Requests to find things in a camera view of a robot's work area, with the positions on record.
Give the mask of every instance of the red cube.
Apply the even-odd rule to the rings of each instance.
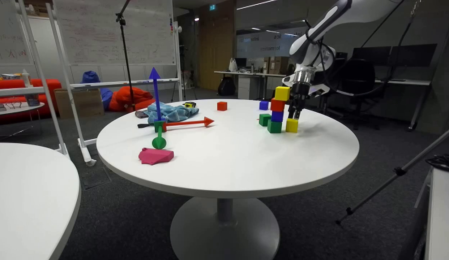
[[[271,99],[271,111],[284,112],[286,102],[282,100]]]
[[[217,103],[217,109],[219,111],[226,111],[226,110],[228,110],[228,102],[218,102]]]

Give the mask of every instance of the cardboard box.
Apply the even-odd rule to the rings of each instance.
[[[271,60],[269,74],[286,74],[289,65],[289,57],[278,56]]]
[[[54,90],[56,95],[57,109],[62,119],[73,118],[70,106],[69,94],[66,89],[58,88]],[[101,93],[99,89],[72,91],[74,103],[78,117],[92,117],[104,115]]]
[[[269,63],[271,61],[271,57],[265,57],[263,61],[263,73],[268,74],[269,73]]]

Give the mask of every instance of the yellow cube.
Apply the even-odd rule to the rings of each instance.
[[[299,131],[299,121],[288,118],[286,122],[286,132],[297,133]]]
[[[276,94],[274,95],[274,99],[287,101],[290,97],[290,88],[289,87],[276,87]]]

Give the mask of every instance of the whiteboard stand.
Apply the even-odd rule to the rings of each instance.
[[[36,65],[36,68],[37,68],[37,71],[38,71],[38,74],[40,76],[41,83],[43,84],[43,86],[42,87],[33,87],[33,88],[24,87],[24,88],[15,88],[15,89],[0,89],[0,97],[1,96],[11,96],[11,95],[27,95],[27,94],[42,94],[42,93],[44,93],[44,95],[46,96],[46,100],[48,101],[48,106],[50,108],[51,117],[52,117],[52,120],[54,123],[54,127],[56,129],[57,138],[59,140],[59,148],[56,149],[56,151],[62,153],[63,155],[67,156],[67,158],[70,159],[69,153],[67,152],[67,146],[65,145],[64,140],[62,139],[61,128],[59,127],[59,123],[57,122],[56,112],[54,111],[54,105],[53,105],[53,102],[51,99],[50,91],[48,89],[48,84],[46,83],[46,78],[44,77],[44,74],[43,74],[40,57],[38,56],[37,46],[35,44],[35,39],[33,38],[30,23],[28,21],[27,11],[26,11],[25,5],[23,4],[23,0],[19,0],[18,4],[21,9],[23,24],[25,26],[25,30],[28,35],[28,40],[29,40],[30,47],[31,47],[31,53],[32,53],[33,57],[35,58],[35,65]]]
[[[56,48],[57,48],[57,53],[59,55],[59,60],[61,61],[61,68],[62,71],[64,73],[64,83],[65,86],[67,88],[67,93],[69,94],[69,99],[70,99],[70,106],[72,108],[72,113],[74,115],[74,120],[75,120],[75,125],[77,128],[77,133],[78,133],[78,138],[77,138],[77,143],[78,146],[80,147],[81,150],[81,155],[83,156],[83,159],[86,163],[87,166],[92,167],[96,164],[96,160],[94,160],[93,158],[91,158],[91,155],[88,151],[87,146],[91,145],[91,144],[95,144],[96,143],[96,138],[94,139],[89,139],[89,140],[85,140],[83,137],[83,133],[81,131],[81,125],[80,125],[80,120],[78,118],[78,113],[75,107],[75,103],[74,103],[74,98],[72,95],[72,90],[73,89],[94,89],[94,88],[102,88],[102,87],[122,87],[125,86],[127,84],[126,81],[114,81],[114,82],[100,82],[100,83],[90,83],[90,84],[70,84],[69,81],[69,75],[67,73],[67,62],[64,59],[64,52],[61,48],[61,43],[59,41],[59,36],[57,34],[57,29],[56,29],[56,24],[54,22],[55,20],[55,16],[58,16],[57,10],[52,10],[51,8],[51,4],[46,3],[46,9],[48,10],[48,15],[50,18],[50,23],[51,23],[51,29],[54,35],[54,41],[56,43]],[[172,79],[159,79],[157,80],[158,83],[170,83],[170,82],[178,82],[179,84],[179,88],[178,88],[178,95],[179,95],[179,100],[183,101],[183,81],[181,80],[181,68],[180,68],[180,46],[179,46],[179,36],[178,33],[181,33],[181,26],[178,26],[178,22],[174,22],[174,39],[175,39],[175,58],[176,58],[176,70],[177,70],[177,75],[179,75],[177,78],[172,78]],[[153,84],[154,81],[153,80],[149,80],[149,79],[145,79],[145,80],[140,80],[140,81],[132,81],[132,86],[136,86],[136,85],[150,85]]]

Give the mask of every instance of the black backpack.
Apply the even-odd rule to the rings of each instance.
[[[220,96],[232,96],[236,92],[236,86],[231,77],[223,77],[220,85],[218,86],[218,95]]]

